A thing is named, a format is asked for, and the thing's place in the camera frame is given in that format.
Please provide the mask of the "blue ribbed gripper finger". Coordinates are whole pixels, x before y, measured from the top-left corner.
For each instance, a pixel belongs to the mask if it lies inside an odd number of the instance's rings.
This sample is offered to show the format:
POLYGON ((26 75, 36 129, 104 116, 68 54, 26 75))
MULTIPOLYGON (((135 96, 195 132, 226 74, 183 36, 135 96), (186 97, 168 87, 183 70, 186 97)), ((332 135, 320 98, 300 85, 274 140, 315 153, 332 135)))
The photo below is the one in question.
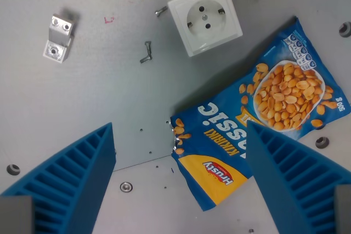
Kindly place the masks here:
POLYGON ((337 232, 335 188, 350 183, 350 171, 253 121, 246 161, 279 233, 337 232))
POLYGON ((35 233, 92 233, 116 164, 112 124, 51 156, 2 196, 30 196, 35 233))

